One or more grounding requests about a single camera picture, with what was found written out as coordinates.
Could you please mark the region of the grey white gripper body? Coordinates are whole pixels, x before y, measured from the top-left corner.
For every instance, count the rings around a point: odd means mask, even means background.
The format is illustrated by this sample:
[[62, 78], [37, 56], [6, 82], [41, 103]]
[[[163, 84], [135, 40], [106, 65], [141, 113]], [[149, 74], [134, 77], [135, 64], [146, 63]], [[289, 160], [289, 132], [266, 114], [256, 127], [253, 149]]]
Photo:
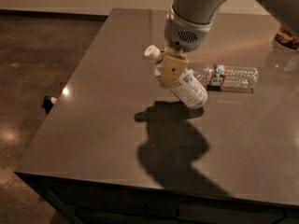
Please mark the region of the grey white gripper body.
[[170, 8], [164, 26], [165, 44], [173, 50], [195, 51], [200, 48], [211, 27], [212, 22], [197, 24], [185, 21]]

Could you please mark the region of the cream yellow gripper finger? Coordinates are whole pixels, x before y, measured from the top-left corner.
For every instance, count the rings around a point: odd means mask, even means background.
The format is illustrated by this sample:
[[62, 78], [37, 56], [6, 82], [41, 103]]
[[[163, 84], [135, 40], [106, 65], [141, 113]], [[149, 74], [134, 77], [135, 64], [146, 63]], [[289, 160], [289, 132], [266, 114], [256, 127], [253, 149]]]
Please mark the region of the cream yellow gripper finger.
[[173, 87], [188, 64], [189, 60], [184, 53], [168, 49], [164, 54], [160, 85], [163, 88]]

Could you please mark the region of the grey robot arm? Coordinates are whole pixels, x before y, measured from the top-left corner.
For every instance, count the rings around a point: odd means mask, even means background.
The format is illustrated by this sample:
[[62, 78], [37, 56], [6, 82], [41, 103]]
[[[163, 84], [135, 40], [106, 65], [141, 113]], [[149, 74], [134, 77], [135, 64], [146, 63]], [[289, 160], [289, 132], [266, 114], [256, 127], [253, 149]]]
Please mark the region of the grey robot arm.
[[[187, 67], [186, 54], [199, 49], [229, 0], [173, 0], [166, 15], [165, 67], [161, 86], [172, 87]], [[280, 25], [299, 37], [299, 0], [255, 0]]]

